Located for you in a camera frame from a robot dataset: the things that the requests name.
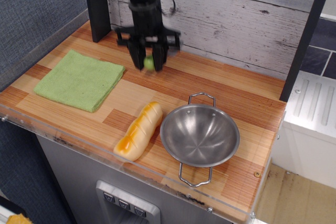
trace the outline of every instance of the toy bread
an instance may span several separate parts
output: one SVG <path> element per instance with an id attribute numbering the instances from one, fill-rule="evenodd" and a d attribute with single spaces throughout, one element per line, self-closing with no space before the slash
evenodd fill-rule
<path id="1" fill-rule="evenodd" d="M 162 114 L 158 102 L 147 104 L 129 126 L 126 135 L 114 147 L 113 152 L 130 161 L 137 160 L 148 146 L 155 128 L 161 124 Z"/>

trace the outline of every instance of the floor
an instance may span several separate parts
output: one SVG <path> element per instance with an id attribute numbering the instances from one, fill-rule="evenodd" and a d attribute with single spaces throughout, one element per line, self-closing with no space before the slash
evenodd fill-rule
<path id="1" fill-rule="evenodd" d="M 256 217 L 267 224 L 335 224 L 336 189 L 271 165 Z"/>

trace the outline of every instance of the wood grain surface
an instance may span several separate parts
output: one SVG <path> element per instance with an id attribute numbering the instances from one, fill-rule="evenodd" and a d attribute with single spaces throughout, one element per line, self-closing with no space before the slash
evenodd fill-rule
<path id="1" fill-rule="evenodd" d="M 34 86 L 70 49 L 125 66 L 122 79 L 95 113 L 33 92 Z M 89 156 L 108 159 L 125 171 L 169 187 L 177 195 L 187 195 L 186 200 L 193 204 L 212 206 L 225 218 L 244 222 L 244 212 L 252 211 L 261 180 L 254 172 L 264 172 L 285 109 L 286 104 L 278 100 L 283 84 L 275 78 L 185 52 L 169 57 L 161 72 L 140 71 L 133 66 L 127 48 L 117 46 L 114 32 L 96 44 L 92 42 L 90 24 L 86 23 L 0 94 L 0 114 L 8 115 L 9 120 L 16 117 L 13 121 L 22 120 L 27 129 L 44 133 L 54 141 L 79 146 Z M 179 162 L 163 147 L 159 127 L 135 164 L 121 162 L 110 154 L 147 103 L 159 102 L 165 117 L 198 92 L 216 98 L 216 106 L 233 118 L 241 137 L 234 157 L 214 167 L 208 185 L 192 189 L 179 180 Z M 193 102 L 212 101 L 196 97 Z M 185 165 L 183 175 L 196 183 L 207 180 L 208 169 Z"/>

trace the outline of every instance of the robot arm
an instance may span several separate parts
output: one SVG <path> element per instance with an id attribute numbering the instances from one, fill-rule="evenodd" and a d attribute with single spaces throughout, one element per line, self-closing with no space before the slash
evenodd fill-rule
<path id="1" fill-rule="evenodd" d="M 130 0 L 129 8 L 134 26 L 115 29 L 118 45 L 128 47 L 135 67 L 140 70 L 146 47 L 152 48 L 155 70 L 162 70 L 168 49 L 180 50 L 180 32 L 163 26 L 161 0 Z M 124 39 L 122 34 L 128 34 L 129 38 Z"/>

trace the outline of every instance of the white appliance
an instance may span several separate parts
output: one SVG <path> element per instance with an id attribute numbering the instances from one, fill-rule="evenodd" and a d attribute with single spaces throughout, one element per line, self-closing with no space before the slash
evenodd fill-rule
<path id="1" fill-rule="evenodd" d="M 336 80 L 299 72 L 272 162 L 336 188 Z"/>

